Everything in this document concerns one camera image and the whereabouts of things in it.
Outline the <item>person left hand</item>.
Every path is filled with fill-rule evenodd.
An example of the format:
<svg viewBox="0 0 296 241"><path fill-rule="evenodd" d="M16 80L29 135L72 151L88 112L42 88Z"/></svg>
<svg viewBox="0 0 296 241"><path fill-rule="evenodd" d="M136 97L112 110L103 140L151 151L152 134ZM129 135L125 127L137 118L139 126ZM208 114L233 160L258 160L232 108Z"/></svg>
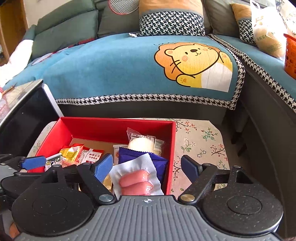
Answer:
<svg viewBox="0 0 296 241"><path fill-rule="evenodd" d="M20 234L16 224L13 222L9 228L9 236L14 239Z"/></svg>

